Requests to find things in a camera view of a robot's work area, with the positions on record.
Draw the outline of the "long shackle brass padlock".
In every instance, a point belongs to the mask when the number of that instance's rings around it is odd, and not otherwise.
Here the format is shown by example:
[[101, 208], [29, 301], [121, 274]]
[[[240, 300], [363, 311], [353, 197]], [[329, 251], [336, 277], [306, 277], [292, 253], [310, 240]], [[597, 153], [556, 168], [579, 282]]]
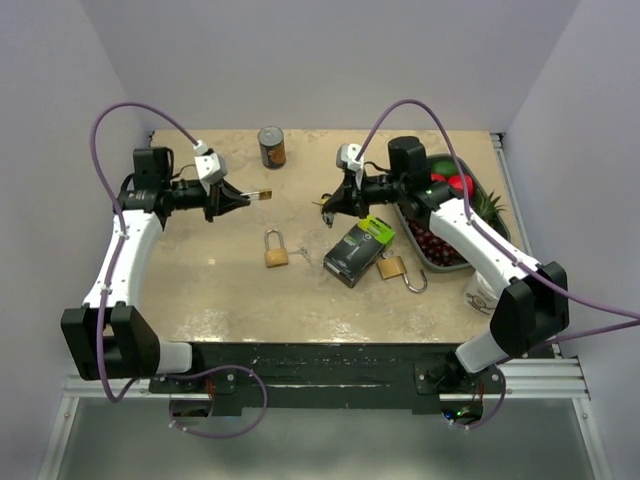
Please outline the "long shackle brass padlock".
[[[270, 245], [270, 239], [275, 237], [278, 241], [278, 245], [272, 248]], [[276, 268], [286, 266], [289, 264], [289, 255], [285, 248], [284, 238], [280, 230], [269, 229], [264, 234], [265, 244], [265, 266], [267, 268]]]

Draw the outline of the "large brass padlock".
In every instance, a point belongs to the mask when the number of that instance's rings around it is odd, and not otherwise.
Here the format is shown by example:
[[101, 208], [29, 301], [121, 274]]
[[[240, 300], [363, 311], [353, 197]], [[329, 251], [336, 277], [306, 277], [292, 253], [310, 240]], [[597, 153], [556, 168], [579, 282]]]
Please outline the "large brass padlock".
[[393, 278], [401, 278], [406, 288], [416, 294], [423, 293], [428, 288], [428, 281], [424, 271], [420, 271], [422, 283], [413, 285], [408, 277], [407, 269], [400, 256], [382, 257], [376, 263], [381, 279], [386, 281]]

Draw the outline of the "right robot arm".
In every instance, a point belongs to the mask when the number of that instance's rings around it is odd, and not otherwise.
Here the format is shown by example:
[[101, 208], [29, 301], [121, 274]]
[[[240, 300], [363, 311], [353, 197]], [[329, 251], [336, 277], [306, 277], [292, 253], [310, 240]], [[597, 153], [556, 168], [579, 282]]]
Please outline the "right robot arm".
[[344, 177], [322, 206], [323, 220], [331, 225], [337, 214], [363, 218], [373, 205], [395, 204], [488, 282], [498, 296], [488, 329], [426, 375], [441, 391], [466, 393], [480, 382], [483, 370], [529, 352], [568, 327], [568, 301], [560, 293], [567, 274], [555, 262], [543, 265], [520, 251], [466, 204], [461, 190], [435, 180], [432, 168], [440, 158], [428, 155], [417, 137], [392, 139], [388, 154], [389, 168], [369, 176], [363, 147], [340, 146], [336, 165]]

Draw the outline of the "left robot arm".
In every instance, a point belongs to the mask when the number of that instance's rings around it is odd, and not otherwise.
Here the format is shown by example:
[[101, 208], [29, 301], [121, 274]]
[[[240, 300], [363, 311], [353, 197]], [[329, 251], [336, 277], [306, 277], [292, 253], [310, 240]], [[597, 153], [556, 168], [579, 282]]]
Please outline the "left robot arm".
[[112, 234], [100, 272], [61, 329], [80, 377], [124, 379], [172, 374], [185, 392], [200, 390], [207, 368], [187, 342], [162, 341], [139, 311], [141, 289], [155, 246], [176, 210], [200, 210], [206, 221], [250, 204], [225, 179], [224, 160], [203, 141], [194, 146], [197, 176], [180, 179], [168, 147], [139, 148], [134, 171], [116, 196]]

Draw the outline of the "black green razor box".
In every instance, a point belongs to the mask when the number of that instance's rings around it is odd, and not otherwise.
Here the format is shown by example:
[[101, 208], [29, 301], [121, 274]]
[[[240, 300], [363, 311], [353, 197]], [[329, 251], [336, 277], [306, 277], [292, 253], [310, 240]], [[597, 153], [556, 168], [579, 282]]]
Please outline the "black green razor box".
[[324, 268], [353, 288], [390, 247], [394, 229], [372, 215], [359, 220], [324, 256]]

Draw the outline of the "small loose keys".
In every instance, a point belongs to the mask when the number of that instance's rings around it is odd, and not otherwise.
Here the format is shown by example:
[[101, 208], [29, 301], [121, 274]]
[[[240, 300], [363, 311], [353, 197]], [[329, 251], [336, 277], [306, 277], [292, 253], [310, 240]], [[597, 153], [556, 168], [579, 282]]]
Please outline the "small loose keys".
[[308, 250], [305, 247], [300, 247], [293, 251], [289, 252], [290, 255], [300, 255], [302, 256], [309, 264], [312, 264], [311, 256]]

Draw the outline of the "tin can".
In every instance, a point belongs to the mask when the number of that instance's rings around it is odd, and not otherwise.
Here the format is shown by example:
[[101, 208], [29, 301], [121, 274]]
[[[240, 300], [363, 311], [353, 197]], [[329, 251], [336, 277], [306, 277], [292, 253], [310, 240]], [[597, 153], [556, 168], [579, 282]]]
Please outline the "tin can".
[[261, 160], [268, 169], [282, 168], [286, 163], [283, 131], [275, 126], [262, 128], [257, 135]]

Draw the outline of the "dark grape bunch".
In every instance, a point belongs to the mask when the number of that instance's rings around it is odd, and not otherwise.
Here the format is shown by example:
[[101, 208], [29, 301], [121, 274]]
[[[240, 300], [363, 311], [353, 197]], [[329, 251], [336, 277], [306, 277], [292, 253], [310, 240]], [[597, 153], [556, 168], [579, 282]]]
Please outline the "dark grape bunch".
[[409, 229], [425, 258], [440, 267], [449, 267], [463, 261], [460, 253], [449, 243], [423, 228], [417, 222], [410, 220]]

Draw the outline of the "green lime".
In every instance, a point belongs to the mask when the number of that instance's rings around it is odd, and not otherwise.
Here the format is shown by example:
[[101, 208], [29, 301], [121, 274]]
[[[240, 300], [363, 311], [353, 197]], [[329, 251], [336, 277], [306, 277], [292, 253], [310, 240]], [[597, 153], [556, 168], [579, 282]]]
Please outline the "green lime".
[[458, 168], [452, 159], [442, 158], [432, 163], [431, 172], [449, 179], [458, 174]]

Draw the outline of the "pineapple crown leaves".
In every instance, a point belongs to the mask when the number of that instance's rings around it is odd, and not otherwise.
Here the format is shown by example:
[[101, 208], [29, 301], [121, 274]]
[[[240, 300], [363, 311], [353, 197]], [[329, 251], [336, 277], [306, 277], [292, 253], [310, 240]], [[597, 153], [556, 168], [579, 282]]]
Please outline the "pineapple crown leaves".
[[502, 197], [494, 191], [489, 194], [478, 193], [473, 201], [473, 211], [487, 224], [494, 224], [506, 209]]

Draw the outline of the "grey fruit tray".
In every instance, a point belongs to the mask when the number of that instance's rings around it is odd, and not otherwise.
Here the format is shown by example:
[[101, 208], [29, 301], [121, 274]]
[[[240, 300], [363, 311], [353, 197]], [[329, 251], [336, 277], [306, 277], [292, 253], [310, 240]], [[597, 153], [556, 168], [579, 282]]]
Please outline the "grey fruit tray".
[[[430, 155], [428, 159], [431, 161], [432, 177], [436, 181], [445, 181], [456, 190], [462, 191], [461, 177], [449, 154]], [[495, 191], [487, 192], [467, 164], [462, 159], [459, 162], [469, 187], [472, 211], [478, 214], [499, 235], [510, 241], [510, 231], [502, 218], [502, 214], [506, 211], [502, 197], [497, 195]], [[470, 267], [470, 264], [455, 248], [434, 235], [426, 227], [421, 226], [416, 220], [406, 217], [399, 206], [395, 205], [394, 211], [412, 248], [428, 269], [438, 273], [446, 273]]]

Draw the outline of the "white paper cup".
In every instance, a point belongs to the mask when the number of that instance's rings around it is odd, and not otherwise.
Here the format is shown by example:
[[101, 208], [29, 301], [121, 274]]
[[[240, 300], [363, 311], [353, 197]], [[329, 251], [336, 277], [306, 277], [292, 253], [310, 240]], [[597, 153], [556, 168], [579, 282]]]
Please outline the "white paper cup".
[[465, 304], [477, 313], [491, 317], [498, 301], [499, 296], [488, 281], [479, 272], [475, 272], [465, 289]]

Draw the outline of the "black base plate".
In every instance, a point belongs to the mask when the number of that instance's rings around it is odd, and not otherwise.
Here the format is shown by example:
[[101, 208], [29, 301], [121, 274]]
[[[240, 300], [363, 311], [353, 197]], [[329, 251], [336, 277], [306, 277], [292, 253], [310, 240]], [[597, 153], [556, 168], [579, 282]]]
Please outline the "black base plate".
[[214, 412], [244, 408], [409, 410], [438, 414], [441, 396], [456, 401], [477, 385], [500, 390], [490, 366], [469, 374], [454, 365], [454, 345], [441, 343], [195, 342], [185, 378], [154, 379], [154, 394], [203, 394], [213, 387]]

